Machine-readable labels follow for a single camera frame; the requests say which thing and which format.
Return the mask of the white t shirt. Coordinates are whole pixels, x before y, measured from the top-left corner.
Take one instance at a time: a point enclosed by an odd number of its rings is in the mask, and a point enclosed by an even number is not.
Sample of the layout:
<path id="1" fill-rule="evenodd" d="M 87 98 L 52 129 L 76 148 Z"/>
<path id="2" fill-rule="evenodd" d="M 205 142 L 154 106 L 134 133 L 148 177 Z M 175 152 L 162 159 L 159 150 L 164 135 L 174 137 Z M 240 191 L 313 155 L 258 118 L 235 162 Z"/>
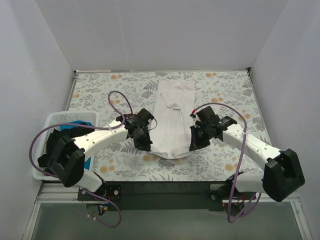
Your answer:
<path id="1" fill-rule="evenodd" d="M 195 104 L 195 84 L 191 81 L 161 80 L 156 91 L 153 116 L 157 124 L 150 131 L 151 153 L 172 160 L 191 154 L 190 117 Z"/>

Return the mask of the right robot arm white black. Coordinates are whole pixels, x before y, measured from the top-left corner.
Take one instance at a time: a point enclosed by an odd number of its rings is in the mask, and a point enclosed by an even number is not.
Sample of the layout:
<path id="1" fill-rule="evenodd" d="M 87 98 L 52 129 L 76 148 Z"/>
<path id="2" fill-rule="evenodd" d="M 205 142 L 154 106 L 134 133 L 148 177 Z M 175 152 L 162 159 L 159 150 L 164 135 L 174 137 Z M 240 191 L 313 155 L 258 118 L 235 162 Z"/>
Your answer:
<path id="1" fill-rule="evenodd" d="M 241 156 L 249 157 L 263 171 L 234 173 L 215 191 L 216 194 L 262 193 L 282 202 L 305 184 L 299 157 L 292 149 L 281 150 L 263 142 L 246 133 L 233 118 L 219 117 L 210 106 L 195 109 L 190 116 L 195 119 L 190 127 L 191 152 L 208 147 L 211 139 L 218 139 L 240 150 Z"/>

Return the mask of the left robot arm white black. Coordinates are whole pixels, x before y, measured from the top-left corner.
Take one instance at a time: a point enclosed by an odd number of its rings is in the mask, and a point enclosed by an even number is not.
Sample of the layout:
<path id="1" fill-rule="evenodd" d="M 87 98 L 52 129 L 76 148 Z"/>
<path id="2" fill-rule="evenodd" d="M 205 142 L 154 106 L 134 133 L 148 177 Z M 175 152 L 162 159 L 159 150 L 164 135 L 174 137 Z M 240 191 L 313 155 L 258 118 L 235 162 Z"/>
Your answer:
<path id="1" fill-rule="evenodd" d="M 70 138 L 62 136 L 48 157 L 47 166 L 66 187 L 77 186 L 92 193 L 106 187 L 98 174 L 85 169 L 85 161 L 106 147 L 133 139 L 137 150 L 149 152 L 149 125 L 155 117 L 145 108 L 138 114 L 118 116 L 110 124 L 88 134 Z"/>

